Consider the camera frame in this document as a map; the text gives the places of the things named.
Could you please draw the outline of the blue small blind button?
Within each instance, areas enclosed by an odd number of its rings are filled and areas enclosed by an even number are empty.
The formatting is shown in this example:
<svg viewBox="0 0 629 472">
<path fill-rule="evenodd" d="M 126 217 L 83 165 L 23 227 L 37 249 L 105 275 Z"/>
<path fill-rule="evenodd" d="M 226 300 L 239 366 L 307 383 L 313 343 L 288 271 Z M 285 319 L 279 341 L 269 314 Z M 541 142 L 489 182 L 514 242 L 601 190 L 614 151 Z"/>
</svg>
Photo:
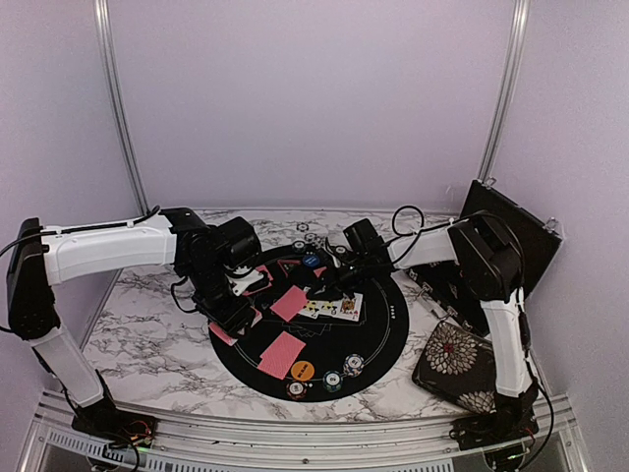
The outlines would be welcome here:
<svg viewBox="0 0 629 472">
<path fill-rule="evenodd" d="M 321 264 L 320 258 L 317 255 L 305 255 L 302 262 L 305 266 L 310 268 L 317 268 Z"/>
</svg>

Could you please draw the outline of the green fifty poker chip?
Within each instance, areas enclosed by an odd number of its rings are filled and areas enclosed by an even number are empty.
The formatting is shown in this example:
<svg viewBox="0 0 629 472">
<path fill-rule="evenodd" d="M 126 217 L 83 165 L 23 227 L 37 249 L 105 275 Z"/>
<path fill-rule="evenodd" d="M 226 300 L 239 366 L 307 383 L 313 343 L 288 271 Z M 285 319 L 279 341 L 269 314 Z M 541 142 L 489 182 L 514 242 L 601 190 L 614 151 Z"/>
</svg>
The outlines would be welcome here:
<svg viewBox="0 0 629 472">
<path fill-rule="evenodd" d="M 295 241 L 292 244 L 292 249 L 298 253 L 298 254 L 302 254 L 305 250 L 306 250 L 306 243 L 304 241 Z"/>
</svg>

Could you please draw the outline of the red playing card deck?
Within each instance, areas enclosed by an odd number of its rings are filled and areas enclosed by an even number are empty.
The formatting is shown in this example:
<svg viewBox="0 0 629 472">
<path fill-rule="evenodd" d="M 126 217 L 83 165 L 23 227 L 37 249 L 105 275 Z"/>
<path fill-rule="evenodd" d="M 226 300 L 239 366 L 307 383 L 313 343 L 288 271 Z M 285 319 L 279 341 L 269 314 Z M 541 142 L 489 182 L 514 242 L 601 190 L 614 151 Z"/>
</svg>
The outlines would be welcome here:
<svg viewBox="0 0 629 472">
<path fill-rule="evenodd" d="M 219 340 L 229 346 L 233 346 L 238 339 L 227 334 L 217 323 L 212 322 L 208 325 L 209 332 L 214 334 Z"/>
</svg>

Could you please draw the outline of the six of clubs card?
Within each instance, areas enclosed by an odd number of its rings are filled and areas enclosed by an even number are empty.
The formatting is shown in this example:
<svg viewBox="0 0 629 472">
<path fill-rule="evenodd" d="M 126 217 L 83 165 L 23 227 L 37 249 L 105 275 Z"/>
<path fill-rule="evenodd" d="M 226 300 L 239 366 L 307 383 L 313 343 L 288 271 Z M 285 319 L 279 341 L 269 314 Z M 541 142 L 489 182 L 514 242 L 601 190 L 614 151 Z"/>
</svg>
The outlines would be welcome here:
<svg viewBox="0 0 629 472">
<path fill-rule="evenodd" d="M 340 306 L 341 301 L 310 300 L 299 314 L 310 319 L 317 319 L 319 316 L 335 316 Z"/>
</svg>

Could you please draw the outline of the red burn card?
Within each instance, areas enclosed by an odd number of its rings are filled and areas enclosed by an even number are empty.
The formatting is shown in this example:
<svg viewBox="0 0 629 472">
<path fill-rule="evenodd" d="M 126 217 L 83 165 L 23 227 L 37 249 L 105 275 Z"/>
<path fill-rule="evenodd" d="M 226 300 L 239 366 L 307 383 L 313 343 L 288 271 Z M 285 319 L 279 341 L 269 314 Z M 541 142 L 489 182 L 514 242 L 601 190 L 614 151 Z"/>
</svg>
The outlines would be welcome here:
<svg viewBox="0 0 629 472">
<path fill-rule="evenodd" d="M 270 307 L 270 311 L 284 322 L 291 322 L 307 303 L 307 293 L 292 286 Z"/>
</svg>

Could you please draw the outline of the blue orange chip stack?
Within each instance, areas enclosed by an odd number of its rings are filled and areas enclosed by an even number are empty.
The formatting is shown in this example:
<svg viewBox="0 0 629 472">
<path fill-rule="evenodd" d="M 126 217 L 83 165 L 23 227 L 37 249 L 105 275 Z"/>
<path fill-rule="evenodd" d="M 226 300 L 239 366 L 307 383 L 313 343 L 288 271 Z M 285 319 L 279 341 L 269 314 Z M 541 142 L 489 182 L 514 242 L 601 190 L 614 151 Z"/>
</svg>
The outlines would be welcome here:
<svg viewBox="0 0 629 472">
<path fill-rule="evenodd" d="M 355 378 L 359 376 L 365 366 L 365 360 L 358 354 L 348 355 L 343 363 L 343 374 L 349 378 Z"/>
</svg>

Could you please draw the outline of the orange big blind button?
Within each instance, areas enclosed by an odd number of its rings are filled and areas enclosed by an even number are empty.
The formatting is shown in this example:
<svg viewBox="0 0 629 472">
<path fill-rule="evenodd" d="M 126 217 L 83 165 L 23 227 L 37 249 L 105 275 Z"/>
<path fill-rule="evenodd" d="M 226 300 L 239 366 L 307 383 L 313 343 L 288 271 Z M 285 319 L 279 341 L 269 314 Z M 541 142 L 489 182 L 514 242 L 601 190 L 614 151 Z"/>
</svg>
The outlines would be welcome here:
<svg viewBox="0 0 629 472">
<path fill-rule="evenodd" d="M 294 380 L 306 382 L 315 375 L 315 366 L 308 361 L 298 361 L 291 367 L 290 373 Z"/>
</svg>

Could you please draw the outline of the red chip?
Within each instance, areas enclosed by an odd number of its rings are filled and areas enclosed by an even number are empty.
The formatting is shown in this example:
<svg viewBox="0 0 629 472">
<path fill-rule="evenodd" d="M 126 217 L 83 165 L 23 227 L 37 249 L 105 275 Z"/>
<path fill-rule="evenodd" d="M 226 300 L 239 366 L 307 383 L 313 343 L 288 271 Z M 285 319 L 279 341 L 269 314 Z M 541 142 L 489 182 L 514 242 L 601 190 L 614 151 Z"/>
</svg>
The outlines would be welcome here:
<svg viewBox="0 0 629 472">
<path fill-rule="evenodd" d="M 286 393 L 294 401 L 303 399 L 307 394 L 307 390 L 308 387 L 302 382 L 292 381 L 286 385 Z"/>
</svg>

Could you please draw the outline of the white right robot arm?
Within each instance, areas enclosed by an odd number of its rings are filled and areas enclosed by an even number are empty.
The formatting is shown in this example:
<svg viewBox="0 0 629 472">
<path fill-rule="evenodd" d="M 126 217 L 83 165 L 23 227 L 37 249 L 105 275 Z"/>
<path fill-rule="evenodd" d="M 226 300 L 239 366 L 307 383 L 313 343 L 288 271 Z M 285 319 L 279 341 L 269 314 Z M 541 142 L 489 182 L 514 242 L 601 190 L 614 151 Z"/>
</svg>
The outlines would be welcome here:
<svg viewBox="0 0 629 472">
<path fill-rule="evenodd" d="M 526 259 L 514 231 L 485 210 L 384 240 L 368 219 L 344 231 L 348 256 L 333 254 L 308 291 L 311 300 L 338 300 L 357 285 L 385 273 L 434 263 L 457 264 L 483 310 L 495 366 L 494 409 L 459 421 L 457 439 L 506 441 L 537 431 L 533 405 L 543 390 L 530 361 L 530 331 L 524 310 Z"/>
</svg>

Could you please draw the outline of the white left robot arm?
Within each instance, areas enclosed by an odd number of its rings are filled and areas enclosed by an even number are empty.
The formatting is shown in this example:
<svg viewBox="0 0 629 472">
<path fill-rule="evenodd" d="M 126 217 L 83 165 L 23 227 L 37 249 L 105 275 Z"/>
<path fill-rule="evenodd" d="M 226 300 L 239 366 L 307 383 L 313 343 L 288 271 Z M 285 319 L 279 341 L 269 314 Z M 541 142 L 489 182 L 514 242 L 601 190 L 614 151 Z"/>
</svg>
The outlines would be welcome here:
<svg viewBox="0 0 629 472">
<path fill-rule="evenodd" d="M 262 281 L 255 229 L 236 216 L 204 222 L 187 207 L 154 207 L 131 219 L 80 226 L 22 222 L 16 240 L 2 249 L 6 271 L 7 325 L 26 342 L 64 389 L 74 410 L 74 429 L 113 441 L 147 439 L 155 419 L 119 408 L 103 375 L 87 360 L 56 309 L 55 289 L 141 266 L 170 266 L 193 287 L 193 310 L 239 338 L 257 311 L 247 298 Z"/>
</svg>

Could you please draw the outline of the blue orange chips on marble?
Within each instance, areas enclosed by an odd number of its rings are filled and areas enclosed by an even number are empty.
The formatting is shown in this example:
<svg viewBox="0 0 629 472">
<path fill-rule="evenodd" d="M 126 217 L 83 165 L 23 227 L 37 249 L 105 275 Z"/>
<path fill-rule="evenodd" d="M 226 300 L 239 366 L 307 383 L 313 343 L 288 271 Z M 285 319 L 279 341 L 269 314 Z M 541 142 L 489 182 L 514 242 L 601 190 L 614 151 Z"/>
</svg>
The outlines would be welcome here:
<svg viewBox="0 0 629 472">
<path fill-rule="evenodd" d="M 313 254 L 333 255 L 333 249 L 327 235 L 307 233 L 305 235 L 307 250 Z"/>
</svg>

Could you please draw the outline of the round black poker mat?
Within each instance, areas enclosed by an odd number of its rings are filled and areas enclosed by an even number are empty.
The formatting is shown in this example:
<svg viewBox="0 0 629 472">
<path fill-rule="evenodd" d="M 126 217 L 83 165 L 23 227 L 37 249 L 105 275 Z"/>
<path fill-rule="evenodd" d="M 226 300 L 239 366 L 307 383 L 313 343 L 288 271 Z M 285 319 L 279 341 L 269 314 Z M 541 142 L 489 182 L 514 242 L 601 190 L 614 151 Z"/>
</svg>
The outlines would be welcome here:
<svg viewBox="0 0 629 472">
<path fill-rule="evenodd" d="M 310 319 L 301 315 L 291 322 L 284 322 L 270 311 L 272 304 L 292 286 L 306 289 L 318 278 L 314 274 L 315 268 L 305 266 L 302 259 L 303 255 L 294 252 L 291 246 L 260 254 L 258 265 L 266 266 L 273 277 L 269 286 L 251 297 L 262 318 L 248 336 L 233 346 L 212 334 L 209 338 L 213 349 L 223 366 L 243 384 L 264 395 L 294 401 L 286 393 L 286 385 L 295 381 L 291 368 L 283 380 L 257 369 L 260 355 L 281 332 L 286 331 L 306 343 L 294 364 L 308 361 L 315 368 L 314 376 L 302 382 L 308 390 L 298 401 L 323 402 L 353 395 L 379 381 L 402 354 L 409 333 L 407 303 L 392 277 L 380 276 L 364 282 L 355 291 L 363 295 L 357 322 L 329 316 Z M 362 373 L 355 378 L 343 374 L 344 360 L 350 354 L 358 354 L 365 360 Z M 323 387 L 322 378 L 328 371 L 342 375 L 343 384 L 339 391 L 329 392 Z"/>
</svg>

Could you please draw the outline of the floral fabric pouch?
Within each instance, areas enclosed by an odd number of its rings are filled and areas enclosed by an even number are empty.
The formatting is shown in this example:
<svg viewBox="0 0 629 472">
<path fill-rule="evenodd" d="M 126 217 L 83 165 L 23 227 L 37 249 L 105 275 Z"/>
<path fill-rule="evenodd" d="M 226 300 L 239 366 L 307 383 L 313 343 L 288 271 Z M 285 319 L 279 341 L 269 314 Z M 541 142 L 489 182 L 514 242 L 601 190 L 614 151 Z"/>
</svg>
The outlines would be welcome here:
<svg viewBox="0 0 629 472">
<path fill-rule="evenodd" d="M 495 379 L 491 343 L 449 322 L 437 324 L 412 374 L 415 385 L 481 415 L 495 411 Z"/>
</svg>

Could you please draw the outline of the black poker chip case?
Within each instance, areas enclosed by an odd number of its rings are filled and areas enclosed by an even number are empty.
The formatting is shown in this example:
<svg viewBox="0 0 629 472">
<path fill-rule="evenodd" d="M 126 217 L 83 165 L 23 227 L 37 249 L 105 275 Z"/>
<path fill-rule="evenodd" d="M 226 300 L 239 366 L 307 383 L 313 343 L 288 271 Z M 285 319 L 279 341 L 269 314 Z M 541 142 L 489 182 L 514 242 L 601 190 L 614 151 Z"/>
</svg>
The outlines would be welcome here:
<svg viewBox="0 0 629 472">
<path fill-rule="evenodd" d="M 524 263 L 524 295 L 539 284 L 556 255 L 561 237 L 546 229 L 544 223 L 493 188 L 475 181 L 460 213 L 469 217 L 493 251 L 509 244 L 515 259 Z M 416 265 L 406 274 L 464 329 L 479 336 L 489 333 L 486 316 L 464 278 L 461 266 L 453 261 Z"/>
</svg>

